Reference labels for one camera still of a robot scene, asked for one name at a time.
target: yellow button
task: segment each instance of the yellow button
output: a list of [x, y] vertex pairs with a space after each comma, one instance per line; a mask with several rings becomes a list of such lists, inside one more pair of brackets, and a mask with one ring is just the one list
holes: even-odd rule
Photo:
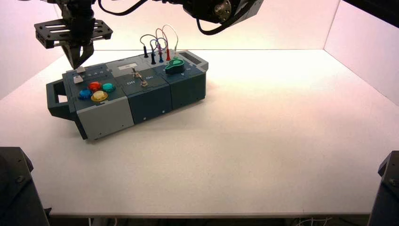
[[106, 98], [108, 98], [108, 94], [104, 91], [96, 91], [95, 93], [93, 93], [93, 95], [91, 96], [91, 100], [92, 101], [96, 101], [96, 102], [100, 102], [105, 100]]

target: colored button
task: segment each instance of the colored button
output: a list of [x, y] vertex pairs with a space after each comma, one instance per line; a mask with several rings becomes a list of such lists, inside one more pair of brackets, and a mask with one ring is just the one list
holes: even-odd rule
[[83, 89], [79, 92], [79, 99], [86, 100], [91, 97], [91, 91], [89, 89]]
[[96, 102], [100, 102], [105, 100], [106, 98], [108, 98], [108, 94], [104, 91], [96, 91], [95, 93], [93, 93], [93, 95], [91, 96], [91, 100], [92, 101], [96, 101]]
[[165, 68], [166, 74], [183, 73], [184, 70], [184, 60], [179, 58], [173, 58]]
[[106, 83], [103, 85], [103, 91], [107, 93], [111, 93], [115, 90], [115, 86], [112, 83]]
[[96, 92], [97, 90], [101, 89], [101, 83], [94, 81], [88, 85], [89, 90]]

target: blue button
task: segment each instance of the blue button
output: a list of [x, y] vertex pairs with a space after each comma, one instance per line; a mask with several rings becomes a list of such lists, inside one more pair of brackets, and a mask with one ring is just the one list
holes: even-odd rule
[[89, 89], [83, 89], [79, 92], [79, 99], [86, 100], [91, 97], [91, 91]]

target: green button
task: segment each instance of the green button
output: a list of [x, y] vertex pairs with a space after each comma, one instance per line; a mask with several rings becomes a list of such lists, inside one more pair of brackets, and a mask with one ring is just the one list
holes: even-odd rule
[[178, 67], [184, 65], [184, 61], [181, 59], [173, 59], [169, 61], [169, 64], [166, 66], [166, 70], [171, 69], [172, 67]]
[[112, 83], [106, 83], [103, 85], [103, 91], [107, 93], [111, 93], [115, 90], [115, 86]]

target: electronic control box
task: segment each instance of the electronic control box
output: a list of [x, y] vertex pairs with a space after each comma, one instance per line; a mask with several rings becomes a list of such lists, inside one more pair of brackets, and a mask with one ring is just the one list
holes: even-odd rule
[[48, 109], [95, 140], [205, 98], [208, 62], [189, 51], [162, 58], [143, 54], [68, 71], [47, 84]]

